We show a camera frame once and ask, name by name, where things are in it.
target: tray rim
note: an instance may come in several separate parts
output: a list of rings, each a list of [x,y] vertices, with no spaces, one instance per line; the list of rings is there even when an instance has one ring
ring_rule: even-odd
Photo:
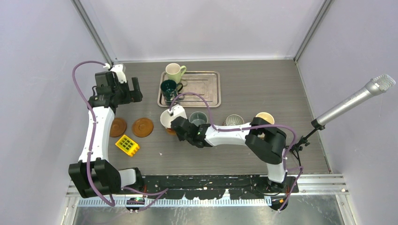
[[[156,100],[156,102],[158,103],[158,106],[160,106],[162,108],[167,108],[168,107],[168,105],[162,105],[161,104],[162,94],[161,94],[160,86],[161,86],[161,83],[163,82],[162,77],[164,76],[165,73],[166,73],[166,71],[163,71],[161,73],[161,81],[159,83],[159,93],[158,93],[158,98]],[[189,74],[194,74],[194,73],[213,73],[213,74],[216,74],[217,78],[218,78],[217,88],[220,90],[220,95],[218,97],[218,103],[216,105],[209,105],[209,107],[210,108],[217,108],[217,107],[219,107],[221,105],[221,76],[220,76],[219,72],[217,72],[217,71],[186,71],[185,73],[186,74],[188,74],[188,73]],[[193,106],[191,106],[191,105],[183,105],[183,107],[186,107],[186,108],[206,108],[206,105],[193,105]]]

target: microphone grille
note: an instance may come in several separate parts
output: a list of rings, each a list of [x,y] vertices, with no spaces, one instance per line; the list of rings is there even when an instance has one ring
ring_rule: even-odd
[[[371,80],[373,83],[378,84],[380,90],[386,91],[388,88],[392,87],[395,84],[393,78],[388,76],[387,74],[383,74]]]

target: light green mug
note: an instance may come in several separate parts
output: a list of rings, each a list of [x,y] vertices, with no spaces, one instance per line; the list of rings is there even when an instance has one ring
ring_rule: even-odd
[[[180,83],[181,77],[185,72],[186,66],[180,66],[177,63],[170,63],[166,66],[167,77],[176,83]]]

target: yellow toy block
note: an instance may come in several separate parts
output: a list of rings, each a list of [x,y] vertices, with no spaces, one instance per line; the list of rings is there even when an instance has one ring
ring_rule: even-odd
[[[139,145],[135,143],[131,138],[127,135],[123,135],[115,144],[118,148],[120,148],[124,153],[133,157],[134,154],[138,151]]]

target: microphone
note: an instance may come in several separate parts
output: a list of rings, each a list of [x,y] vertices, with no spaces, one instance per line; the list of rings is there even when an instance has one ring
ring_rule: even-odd
[[[311,122],[311,124],[315,129],[323,130],[325,128],[324,126],[330,121],[341,116],[345,112],[370,99],[371,97],[385,93],[394,84],[394,79],[387,74],[373,78],[359,91],[335,105],[324,114],[318,116]]]

